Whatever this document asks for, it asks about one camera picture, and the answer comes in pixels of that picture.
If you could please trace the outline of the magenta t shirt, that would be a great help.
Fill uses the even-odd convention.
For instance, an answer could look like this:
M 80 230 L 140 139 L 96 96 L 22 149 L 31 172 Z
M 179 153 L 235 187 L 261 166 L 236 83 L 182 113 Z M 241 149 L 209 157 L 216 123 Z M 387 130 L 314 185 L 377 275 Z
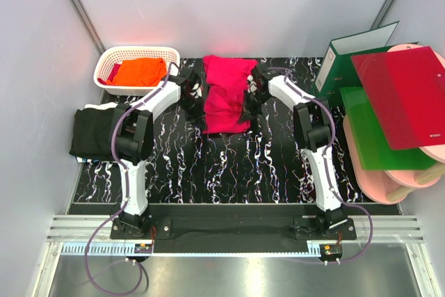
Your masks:
M 250 122 L 238 120 L 243 111 L 244 92 L 248 76 L 258 64 L 255 59 L 223 58 L 208 55 L 203 58 L 209 92 L 204 103 L 205 134 L 237 134 L 250 128 Z

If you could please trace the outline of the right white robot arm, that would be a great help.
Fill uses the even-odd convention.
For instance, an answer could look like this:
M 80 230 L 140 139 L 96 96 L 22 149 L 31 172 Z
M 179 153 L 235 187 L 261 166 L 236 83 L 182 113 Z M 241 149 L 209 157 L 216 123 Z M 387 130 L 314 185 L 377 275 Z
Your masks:
M 336 136 L 334 120 L 325 98 L 316 99 L 306 93 L 281 71 L 281 68 L 265 65 L 257 65 L 251 70 L 238 121 L 255 119 L 271 97 L 293 111 L 293 136 L 298 149 L 308 158 L 316 190 L 316 206 L 321 211 L 308 232 L 317 232 L 322 238 L 331 239 L 347 222 L 332 162 Z

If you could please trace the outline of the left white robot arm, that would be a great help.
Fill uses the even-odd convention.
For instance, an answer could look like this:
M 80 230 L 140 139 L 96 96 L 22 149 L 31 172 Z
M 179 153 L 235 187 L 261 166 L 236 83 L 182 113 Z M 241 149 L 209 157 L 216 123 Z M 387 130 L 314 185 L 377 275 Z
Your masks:
M 192 69 L 167 75 L 155 89 L 131 106 L 118 104 L 113 111 L 111 153 L 121 176 L 122 203 L 113 221 L 112 237 L 141 239 L 154 233 L 150 226 L 149 201 L 145 190 L 146 163 L 154 148 L 154 121 L 173 104 L 179 105 L 186 121 L 200 130 L 204 119 L 202 80 Z

